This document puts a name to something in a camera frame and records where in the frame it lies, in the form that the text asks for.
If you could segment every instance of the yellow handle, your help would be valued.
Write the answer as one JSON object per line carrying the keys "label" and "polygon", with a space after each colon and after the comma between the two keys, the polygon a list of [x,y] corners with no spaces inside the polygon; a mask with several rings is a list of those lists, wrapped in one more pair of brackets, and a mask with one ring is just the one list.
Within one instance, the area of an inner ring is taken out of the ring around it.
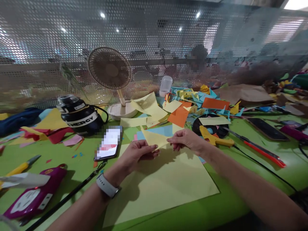
{"label": "yellow handle", "polygon": [[204,127],[204,126],[200,126],[199,129],[200,129],[202,137],[204,139],[208,139],[209,143],[211,145],[216,146],[216,144],[220,144],[220,145],[224,145],[224,146],[227,146],[227,147],[231,147],[231,146],[234,145],[234,141],[232,139],[224,140],[224,139],[221,139],[221,138],[217,138],[217,137],[213,136],[212,134],[210,134],[209,131],[207,130],[207,128]]}
{"label": "yellow handle", "polygon": [[12,175],[15,175],[15,174],[20,174],[24,170],[26,170],[28,167],[29,167],[28,163],[24,162],[21,165],[19,165],[17,168],[15,168],[13,171],[9,172],[6,176],[12,176]]}

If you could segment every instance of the orange paper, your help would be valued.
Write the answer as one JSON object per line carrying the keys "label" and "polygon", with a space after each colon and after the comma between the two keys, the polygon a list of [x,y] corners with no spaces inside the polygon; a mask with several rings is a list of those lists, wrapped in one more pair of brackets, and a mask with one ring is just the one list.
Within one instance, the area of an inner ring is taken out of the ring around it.
{"label": "orange paper", "polygon": [[190,107],[192,103],[185,101],[180,102],[182,105],[169,115],[168,121],[183,128],[189,114],[189,111],[187,111],[184,107]]}
{"label": "orange paper", "polygon": [[202,107],[229,110],[229,105],[230,102],[227,101],[205,98]]}

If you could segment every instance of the fan grille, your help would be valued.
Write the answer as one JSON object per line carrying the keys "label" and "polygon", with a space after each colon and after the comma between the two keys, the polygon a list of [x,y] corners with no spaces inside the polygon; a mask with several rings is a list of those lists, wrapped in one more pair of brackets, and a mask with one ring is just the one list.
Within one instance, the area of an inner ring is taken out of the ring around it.
{"label": "fan grille", "polygon": [[88,67],[95,81],[108,89],[122,89],[132,77],[127,59],[120,52],[109,47],[94,49],[89,55]]}

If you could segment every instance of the black phone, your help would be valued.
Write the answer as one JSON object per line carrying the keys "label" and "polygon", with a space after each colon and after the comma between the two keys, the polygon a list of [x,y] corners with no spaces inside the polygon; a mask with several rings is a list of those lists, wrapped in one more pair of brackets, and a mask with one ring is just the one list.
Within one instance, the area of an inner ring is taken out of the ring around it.
{"label": "black phone", "polygon": [[289,141],[289,138],[260,118],[248,118],[247,121],[270,140]]}
{"label": "black phone", "polygon": [[122,141],[122,126],[109,126],[94,156],[94,161],[115,158]]}

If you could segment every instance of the perforated metal panel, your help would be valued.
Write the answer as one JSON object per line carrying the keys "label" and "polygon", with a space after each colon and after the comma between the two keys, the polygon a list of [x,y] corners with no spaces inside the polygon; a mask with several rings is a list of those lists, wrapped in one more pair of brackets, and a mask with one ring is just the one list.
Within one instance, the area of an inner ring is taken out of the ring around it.
{"label": "perforated metal panel", "polygon": [[80,92],[59,72],[65,62],[91,104],[111,104],[117,93],[92,80],[86,58],[112,47],[132,67],[126,99],[174,85],[261,84],[308,61],[308,13],[200,1],[2,0],[0,111],[53,107]]}

